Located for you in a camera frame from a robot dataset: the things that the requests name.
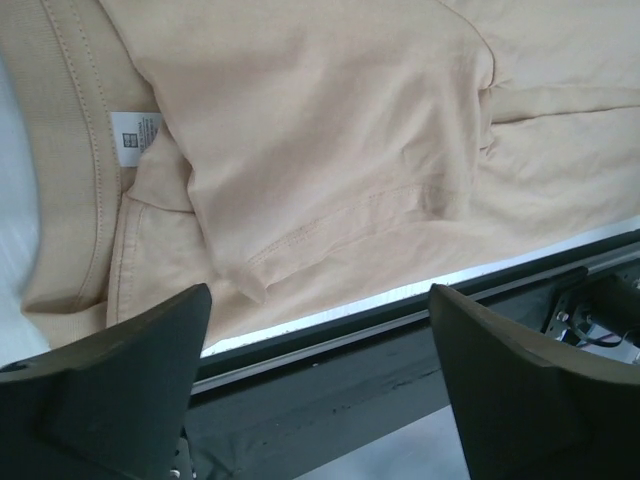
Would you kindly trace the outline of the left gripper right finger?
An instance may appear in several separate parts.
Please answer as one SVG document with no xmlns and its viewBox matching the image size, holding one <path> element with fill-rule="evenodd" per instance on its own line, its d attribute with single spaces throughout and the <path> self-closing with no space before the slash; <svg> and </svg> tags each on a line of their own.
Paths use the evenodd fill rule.
<svg viewBox="0 0 640 480">
<path fill-rule="evenodd" d="M 430 323 L 473 479 L 636 479 L 639 369 L 434 285 Z"/>
</svg>

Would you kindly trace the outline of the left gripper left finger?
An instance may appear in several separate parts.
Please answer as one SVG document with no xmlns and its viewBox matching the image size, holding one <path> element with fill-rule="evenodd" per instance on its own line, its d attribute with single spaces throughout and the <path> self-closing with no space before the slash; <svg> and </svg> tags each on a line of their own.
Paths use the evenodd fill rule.
<svg viewBox="0 0 640 480">
<path fill-rule="evenodd" d="M 212 305 L 192 286 L 1 369 L 4 479 L 167 479 Z"/>
</svg>

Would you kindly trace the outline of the beige t-shirt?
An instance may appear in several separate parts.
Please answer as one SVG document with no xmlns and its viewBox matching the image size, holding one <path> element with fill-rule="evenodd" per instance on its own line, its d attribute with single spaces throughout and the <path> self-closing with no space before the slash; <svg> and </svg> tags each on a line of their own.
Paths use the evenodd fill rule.
<svg viewBox="0 0 640 480">
<path fill-rule="evenodd" d="M 635 1 L 5 1 L 58 348 L 199 283 L 206 344 L 639 214 Z"/>
</svg>

